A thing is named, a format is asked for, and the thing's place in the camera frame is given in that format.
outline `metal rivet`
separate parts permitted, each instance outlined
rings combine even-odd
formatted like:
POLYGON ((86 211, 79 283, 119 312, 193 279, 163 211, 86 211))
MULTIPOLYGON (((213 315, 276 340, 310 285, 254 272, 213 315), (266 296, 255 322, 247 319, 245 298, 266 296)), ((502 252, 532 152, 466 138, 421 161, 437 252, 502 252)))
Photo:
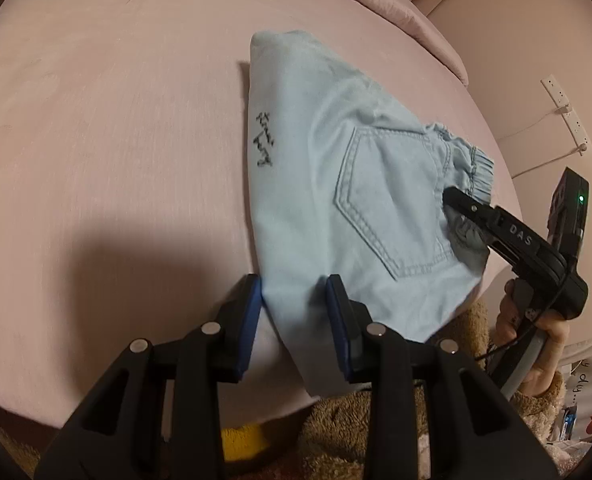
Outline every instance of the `metal rivet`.
POLYGON ((383 335, 387 331, 387 327, 381 323, 369 323, 367 325, 367 333, 371 335, 383 335))
POLYGON ((149 343, 145 339, 134 339, 130 344, 130 350, 135 354, 139 354, 147 350, 149 343))
POLYGON ((220 332, 220 324, 215 321, 208 321, 201 326, 201 330, 204 335, 215 335, 220 332))
POLYGON ((456 343, 453 339, 443 339, 439 346, 441 347, 442 351, 447 352, 448 354, 455 354, 458 351, 458 343, 456 343))

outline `beige wall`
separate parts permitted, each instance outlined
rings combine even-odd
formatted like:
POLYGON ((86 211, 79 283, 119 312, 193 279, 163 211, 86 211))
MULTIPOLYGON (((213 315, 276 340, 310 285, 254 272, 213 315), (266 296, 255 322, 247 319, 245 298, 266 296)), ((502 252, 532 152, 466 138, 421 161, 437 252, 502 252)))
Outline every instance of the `beige wall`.
MULTIPOLYGON (((555 108, 540 79, 553 73, 592 141, 592 3, 590 0, 444 0, 429 18, 463 58, 470 93, 482 110, 509 171, 515 174, 571 150, 562 117, 511 136, 555 108)), ((514 179, 525 221, 546 233, 551 193, 565 165, 590 184, 589 217, 578 265, 589 301, 572 325, 572 341, 592 336, 592 153, 554 162, 514 179)), ((502 295, 506 272, 486 294, 502 295)))

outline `white power outlet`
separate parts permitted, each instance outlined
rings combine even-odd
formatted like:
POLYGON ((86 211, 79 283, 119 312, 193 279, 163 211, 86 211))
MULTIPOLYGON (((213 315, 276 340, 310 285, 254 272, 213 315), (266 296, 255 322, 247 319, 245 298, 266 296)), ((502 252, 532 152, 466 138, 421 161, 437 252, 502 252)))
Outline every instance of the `white power outlet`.
POLYGON ((580 152, 580 155, 586 155, 592 152, 592 145, 587 133, 580 122, 580 118, 575 110, 567 114, 562 114, 564 117, 564 122, 567 123, 569 127, 569 131, 572 133, 573 140, 575 140, 576 146, 580 146, 581 144, 586 145, 587 149, 583 152, 580 152))
POLYGON ((564 90, 562 90, 562 87, 556 81, 556 78, 553 75, 541 79, 540 82, 543 84, 544 88, 546 88, 546 91, 549 92, 549 95, 551 95, 551 99, 554 100, 554 103, 556 103, 557 107, 569 104, 569 99, 567 98, 567 96, 564 93, 564 90))
POLYGON ((572 133, 573 140, 575 145, 579 148, 582 144, 586 146, 584 151, 579 152, 580 156, 586 155, 592 152, 592 145, 589 137, 587 136, 587 132, 585 131, 582 123, 580 122, 580 118, 578 114, 573 109, 569 102, 569 98, 562 90, 560 83, 557 82, 554 75, 550 75, 549 77, 545 77, 541 79, 540 82, 543 84, 544 88, 553 99, 554 103, 556 104, 557 108, 561 108, 563 106, 569 105, 571 111, 567 113, 563 113, 562 116, 564 118, 564 122, 567 123, 567 127, 569 131, 572 133))

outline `person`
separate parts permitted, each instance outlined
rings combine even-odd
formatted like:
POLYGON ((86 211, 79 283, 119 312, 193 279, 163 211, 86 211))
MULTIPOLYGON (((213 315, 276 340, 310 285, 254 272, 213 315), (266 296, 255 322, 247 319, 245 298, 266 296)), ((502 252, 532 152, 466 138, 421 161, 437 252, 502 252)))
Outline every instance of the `person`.
MULTIPOLYGON (((477 356, 487 352, 490 340, 499 346, 514 339, 520 315, 511 299, 513 288, 514 280, 509 280, 491 334, 486 305, 477 300, 432 336, 429 342, 437 343, 442 338, 450 338, 458 343, 462 352, 477 356)), ((510 402, 536 437, 544 443, 564 398, 564 380, 557 367, 570 327, 569 322, 553 310, 545 312, 537 320, 536 326, 547 332, 547 342, 510 402)), ((416 388, 419 474, 420 478, 429 478, 429 437, 423 397, 422 388, 416 388)), ((298 441, 298 451, 308 480, 362 479, 370 401, 371 393, 361 391, 325 399, 314 406, 298 441)), ((562 458, 558 460, 553 446, 545 446, 545 449, 552 454, 560 470, 562 458)))

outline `pink bed sheet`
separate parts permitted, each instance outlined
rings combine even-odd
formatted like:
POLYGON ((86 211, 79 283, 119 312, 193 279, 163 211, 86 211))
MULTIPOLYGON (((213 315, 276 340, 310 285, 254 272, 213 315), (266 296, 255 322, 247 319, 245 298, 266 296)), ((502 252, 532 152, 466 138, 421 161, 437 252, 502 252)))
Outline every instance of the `pink bed sheet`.
MULTIPOLYGON (((366 5, 5 1, 2 407, 60 426, 132 339, 182 337, 254 270, 243 147, 257 30, 310 31, 421 120, 480 146, 496 162, 493 200, 520 214, 456 58, 437 56, 448 49, 410 4, 411 28, 366 5), (410 36, 417 27, 425 44, 410 36)), ((490 260, 483 287, 501 267, 490 260)), ((219 395, 230 427, 312 402, 265 314, 249 372, 219 395)))

